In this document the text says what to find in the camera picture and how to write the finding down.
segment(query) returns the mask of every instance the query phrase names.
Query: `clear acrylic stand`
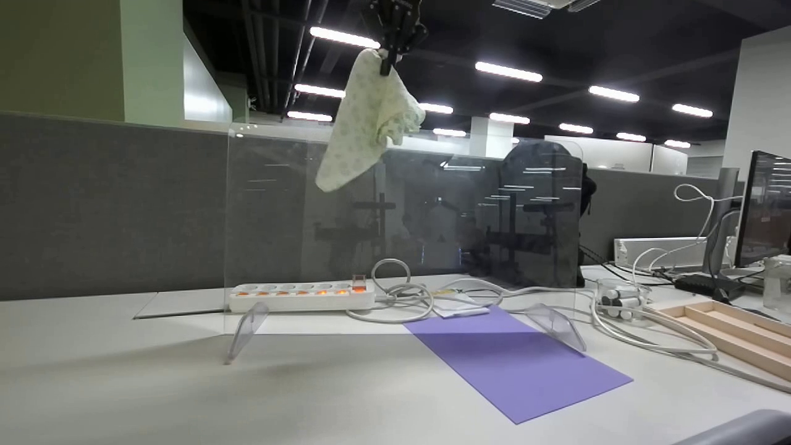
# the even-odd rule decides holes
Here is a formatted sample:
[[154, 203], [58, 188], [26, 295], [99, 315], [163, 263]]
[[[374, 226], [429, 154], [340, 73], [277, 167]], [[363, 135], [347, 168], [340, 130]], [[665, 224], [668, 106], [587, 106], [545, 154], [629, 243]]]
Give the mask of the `clear acrylic stand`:
[[246, 316], [241, 320], [237, 334], [232, 336], [232, 345], [227, 350], [226, 367], [231, 367], [242, 355], [242, 350], [254, 339], [265, 320], [267, 320], [265, 304], [254, 304], [249, 306], [249, 313], [246, 313]]
[[535, 324], [539, 324], [548, 336], [566, 345], [568, 350], [573, 350], [578, 355], [587, 352], [587, 342], [578, 336], [573, 323], [566, 315], [562, 315], [547, 304], [531, 306], [523, 315], [526, 320], [531, 320]]

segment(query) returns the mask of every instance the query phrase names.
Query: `white cloth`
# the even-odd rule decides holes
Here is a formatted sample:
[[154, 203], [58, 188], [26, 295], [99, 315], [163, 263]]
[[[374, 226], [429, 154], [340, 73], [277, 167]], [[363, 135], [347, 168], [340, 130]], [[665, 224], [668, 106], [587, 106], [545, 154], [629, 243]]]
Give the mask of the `white cloth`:
[[388, 149], [400, 147], [406, 135], [415, 135], [426, 112], [403, 88], [396, 69], [380, 78], [380, 52], [363, 49], [347, 84], [317, 185], [327, 193], [343, 188], [366, 174]]

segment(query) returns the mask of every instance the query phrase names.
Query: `wooden board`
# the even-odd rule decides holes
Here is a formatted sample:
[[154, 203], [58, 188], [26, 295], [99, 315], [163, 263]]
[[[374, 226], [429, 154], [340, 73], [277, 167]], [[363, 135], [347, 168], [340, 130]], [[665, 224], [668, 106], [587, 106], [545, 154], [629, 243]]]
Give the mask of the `wooden board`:
[[701, 332], [720, 352], [791, 382], [791, 326], [715, 300], [691, 300], [655, 309]]

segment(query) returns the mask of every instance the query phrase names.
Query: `paper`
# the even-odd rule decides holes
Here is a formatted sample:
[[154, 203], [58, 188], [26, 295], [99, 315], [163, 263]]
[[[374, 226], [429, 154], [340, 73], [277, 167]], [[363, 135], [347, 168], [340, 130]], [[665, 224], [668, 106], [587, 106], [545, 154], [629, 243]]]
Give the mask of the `paper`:
[[488, 316], [415, 323], [409, 330], [511, 424], [631, 384], [500, 309]]

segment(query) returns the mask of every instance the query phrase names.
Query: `monitor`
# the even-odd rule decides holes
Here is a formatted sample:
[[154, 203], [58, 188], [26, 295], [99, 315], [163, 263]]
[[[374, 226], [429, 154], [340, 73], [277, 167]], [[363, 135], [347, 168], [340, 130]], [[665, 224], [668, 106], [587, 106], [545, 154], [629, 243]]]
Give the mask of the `monitor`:
[[791, 158], [754, 152], [745, 188], [736, 268], [791, 253]]

